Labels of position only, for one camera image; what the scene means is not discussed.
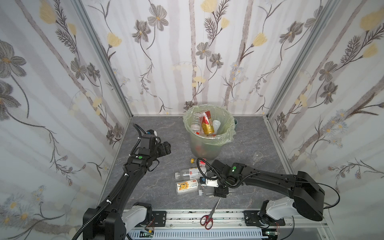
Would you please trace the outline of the clear bottle red white label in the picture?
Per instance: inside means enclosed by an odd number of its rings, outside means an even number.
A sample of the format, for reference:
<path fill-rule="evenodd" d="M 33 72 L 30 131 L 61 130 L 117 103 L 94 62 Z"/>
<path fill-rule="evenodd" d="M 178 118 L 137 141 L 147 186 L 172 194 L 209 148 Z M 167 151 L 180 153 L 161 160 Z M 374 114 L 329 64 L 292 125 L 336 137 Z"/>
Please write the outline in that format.
<path fill-rule="evenodd" d="M 203 122 L 203 113 L 202 112 L 194 112 L 190 128 L 197 135 L 199 135 L 201 133 L 202 122 Z"/>

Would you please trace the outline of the clear square bottle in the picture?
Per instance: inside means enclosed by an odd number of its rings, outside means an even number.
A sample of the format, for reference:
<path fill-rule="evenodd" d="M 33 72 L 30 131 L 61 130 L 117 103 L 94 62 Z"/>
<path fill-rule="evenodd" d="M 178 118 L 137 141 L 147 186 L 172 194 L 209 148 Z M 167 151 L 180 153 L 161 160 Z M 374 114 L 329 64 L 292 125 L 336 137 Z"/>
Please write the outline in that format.
<path fill-rule="evenodd" d="M 200 197 L 204 198 L 213 198 L 214 197 L 214 187 L 207 187 L 207 186 L 199 186 L 198 188 L 198 194 Z"/>

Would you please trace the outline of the red cap white bottle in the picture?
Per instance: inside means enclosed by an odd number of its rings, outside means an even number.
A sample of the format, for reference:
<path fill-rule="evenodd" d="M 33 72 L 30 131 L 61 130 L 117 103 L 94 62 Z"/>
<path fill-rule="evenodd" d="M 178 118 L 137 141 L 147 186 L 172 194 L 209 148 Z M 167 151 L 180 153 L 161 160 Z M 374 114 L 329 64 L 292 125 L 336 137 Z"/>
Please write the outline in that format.
<path fill-rule="evenodd" d="M 217 134 L 220 126 L 221 126 L 221 122 L 219 120 L 213 120 L 214 135 Z"/>

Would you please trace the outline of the sunflower label bottle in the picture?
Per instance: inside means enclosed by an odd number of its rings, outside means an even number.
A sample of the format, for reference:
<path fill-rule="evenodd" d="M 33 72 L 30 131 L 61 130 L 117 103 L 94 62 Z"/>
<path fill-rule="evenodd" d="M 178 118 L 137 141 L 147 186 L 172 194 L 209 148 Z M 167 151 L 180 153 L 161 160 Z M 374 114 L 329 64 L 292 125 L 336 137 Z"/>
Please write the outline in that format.
<path fill-rule="evenodd" d="M 187 194 L 198 191 L 199 183 L 197 180 L 188 180 L 176 183 L 177 195 Z"/>

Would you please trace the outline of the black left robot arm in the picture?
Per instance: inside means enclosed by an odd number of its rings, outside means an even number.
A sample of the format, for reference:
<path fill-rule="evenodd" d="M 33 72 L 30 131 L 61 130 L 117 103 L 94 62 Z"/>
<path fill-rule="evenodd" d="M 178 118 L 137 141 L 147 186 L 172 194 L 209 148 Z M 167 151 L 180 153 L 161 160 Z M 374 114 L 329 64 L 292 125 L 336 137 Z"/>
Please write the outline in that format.
<path fill-rule="evenodd" d="M 124 240 L 127 232 L 140 223 L 151 221 L 152 207 L 137 204 L 133 207 L 132 220 L 124 220 L 123 212 L 131 194 L 139 181 L 160 157 L 171 153 L 171 145 L 162 142 L 154 130 L 144 131 L 133 124 L 139 136 L 127 162 L 123 174 L 108 196 L 96 208 L 89 208 L 83 215 L 83 224 L 72 237 L 84 240 Z"/>

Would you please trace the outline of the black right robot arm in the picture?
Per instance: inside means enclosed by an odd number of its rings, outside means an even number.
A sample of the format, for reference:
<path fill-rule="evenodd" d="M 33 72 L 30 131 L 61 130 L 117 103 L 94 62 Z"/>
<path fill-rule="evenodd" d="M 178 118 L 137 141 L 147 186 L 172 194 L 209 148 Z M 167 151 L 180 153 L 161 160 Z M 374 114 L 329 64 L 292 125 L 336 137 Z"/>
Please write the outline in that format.
<path fill-rule="evenodd" d="M 334 204 L 325 203 L 326 184 L 316 182 L 308 173 L 299 171 L 297 174 L 277 174 L 255 169 L 241 163 L 228 166 L 219 160 L 209 163 L 204 158 L 198 158 L 196 165 L 205 180 L 217 183 L 214 187 L 214 197 L 226 198 L 230 189 L 243 185 L 254 186 L 284 195 L 284 198 L 270 201 L 265 200 L 254 219 L 256 225 L 265 228 L 278 226 L 285 217 L 300 215 L 308 220 L 320 222 L 324 210 L 336 207 L 341 196 L 337 194 Z"/>

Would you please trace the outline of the yellow tea bottle red label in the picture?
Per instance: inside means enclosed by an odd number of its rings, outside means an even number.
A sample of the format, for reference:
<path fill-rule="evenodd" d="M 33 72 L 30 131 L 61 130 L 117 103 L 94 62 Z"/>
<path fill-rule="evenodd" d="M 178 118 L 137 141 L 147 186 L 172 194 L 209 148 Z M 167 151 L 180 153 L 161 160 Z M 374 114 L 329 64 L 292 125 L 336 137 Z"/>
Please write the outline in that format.
<path fill-rule="evenodd" d="M 203 112 L 202 129 L 205 135 L 212 135 L 215 132 L 210 111 Z"/>

